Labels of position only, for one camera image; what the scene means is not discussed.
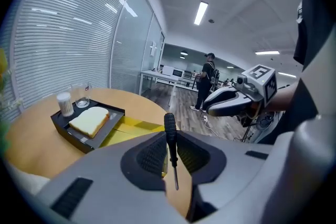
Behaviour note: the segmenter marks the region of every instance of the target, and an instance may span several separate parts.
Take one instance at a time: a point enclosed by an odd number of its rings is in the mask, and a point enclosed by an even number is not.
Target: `dark pants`
[[[198,97],[197,97],[197,103],[195,106],[195,109],[199,109],[201,107],[201,104],[207,99],[210,89],[211,89],[211,84],[210,83],[201,83],[199,85],[198,89]]]

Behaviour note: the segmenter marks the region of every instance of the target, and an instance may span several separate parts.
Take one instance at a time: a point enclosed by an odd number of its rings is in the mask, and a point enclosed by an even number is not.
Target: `sneaker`
[[[191,110],[195,110],[195,111],[199,111],[199,109],[196,109],[196,107],[194,107],[193,105],[190,106]]]

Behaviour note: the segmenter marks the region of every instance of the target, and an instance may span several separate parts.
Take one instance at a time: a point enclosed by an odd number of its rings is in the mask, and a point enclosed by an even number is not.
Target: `backpack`
[[[218,80],[219,80],[219,70],[216,69],[213,63],[208,62],[208,64],[211,65],[211,67],[213,68],[213,71],[210,73],[210,78],[208,74],[206,74],[206,76],[208,77],[211,85],[217,85]]]

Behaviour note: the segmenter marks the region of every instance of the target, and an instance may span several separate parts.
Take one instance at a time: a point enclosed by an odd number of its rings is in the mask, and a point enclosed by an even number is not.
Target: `person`
[[[278,135],[294,131],[303,121],[321,113],[305,84],[307,74],[312,69],[307,67],[314,64],[313,59],[322,51],[322,47],[326,47],[328,38],[332,37],[334,20],[323,0],[302,0],[298,7],[297,23],[299,35],[294,59],[303,65],[301,78],[298,82],[280,89],[265,108],[266,111],[286,112],[275,129],[260,141],[261,144],[274,144]]]
[[[197,103],[195,106],[191,105],[190,109],[199,111],[201,108],[201,104],[204,102],[204,100],[208,97],[210,89],[212,87],[211,84],[211,76],[212,72],[216,69],[215,68],[215,55],[213,53],[206,54],[206,63],[203,65],[202,73],[196,74],[196,79],[200,79],[200,84],[198,86],[198,97],[197,97]]]

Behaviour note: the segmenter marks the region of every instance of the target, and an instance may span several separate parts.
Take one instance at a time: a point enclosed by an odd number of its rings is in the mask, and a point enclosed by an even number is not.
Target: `black t-shirt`
[[[323,0],[302,0],[298,8],[297,23],[299,37],[294,59],[302,64],[305,70],[329,37],[334,20]],[[260,143],[274,144],[278,135],[294,131],[303,121],[315,117],[317,113],[308,89],[302,80],[299,80],[289,109],[273,132],[263,138]]]
[[[206,62],[203,65],[202,72],[206,72],[207,76],[205,76],[203,79],[201,79],[202,84],[206,84],[206,85],[211,84],[210,83],[210,78],[211,78],[212,72],[214,71],[213,67],[215,67],[215,63],[213,61]]]

